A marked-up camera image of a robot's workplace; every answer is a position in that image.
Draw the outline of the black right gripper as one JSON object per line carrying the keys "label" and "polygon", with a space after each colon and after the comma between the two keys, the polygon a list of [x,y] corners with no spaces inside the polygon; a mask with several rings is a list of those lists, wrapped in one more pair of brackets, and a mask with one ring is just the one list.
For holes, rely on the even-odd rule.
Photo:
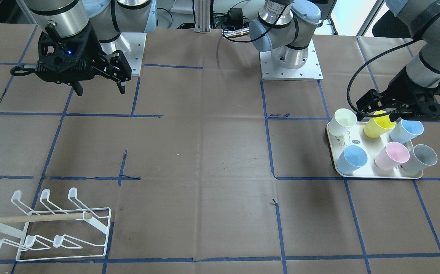
{"label": "black right gripper", "polygon": [[39,37],[35,73],[44,81],[69,84],[77,96],[83,95],[81,80],[100,75],[114,81],[124,95],[132,69],[124,52],[103,52],[93,27],[70,37],[60,36],[56,27],[46,27]]}

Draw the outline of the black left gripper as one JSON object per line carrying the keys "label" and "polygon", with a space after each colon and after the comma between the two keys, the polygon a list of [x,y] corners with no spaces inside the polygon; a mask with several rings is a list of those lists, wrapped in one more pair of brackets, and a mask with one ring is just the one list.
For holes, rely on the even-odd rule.
{"label": "black left gripper", "polygon": [[434,88],[414,83],[401,70],[384,92],[368,90],[356,101],[361,120],[386,117],[389,120],[440,120],[440,82]]}

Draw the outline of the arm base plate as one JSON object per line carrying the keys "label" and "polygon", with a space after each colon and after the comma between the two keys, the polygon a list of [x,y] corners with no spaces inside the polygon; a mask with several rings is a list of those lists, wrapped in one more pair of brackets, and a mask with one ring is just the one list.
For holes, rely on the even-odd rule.
{"label": "arm base plate", "polygon": [[321,81],[324,78],[313,40],[302,50],[284,46],[260,52],[260,67],[264,80]]}
{"label": "arm base plate", "polygon": [[132,69],[132,76],[140,76],[146,37],[146,33],[122,32],[115,40],[101,43],[101,47],[107,54],[123,51]]}

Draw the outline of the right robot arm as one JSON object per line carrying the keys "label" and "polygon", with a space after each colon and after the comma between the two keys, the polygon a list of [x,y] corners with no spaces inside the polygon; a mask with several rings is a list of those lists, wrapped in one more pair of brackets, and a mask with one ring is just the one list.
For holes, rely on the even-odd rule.
{"label": "right robot arm", "polygon": [[102,76],[121,94],[131,80],[133,48],[125,33],[150,33],[157,27],[154,0],[25,0],[41,28],[36,64],[15,66],[13,76],[35,74],[66,84],[78,96],[81,81]]}

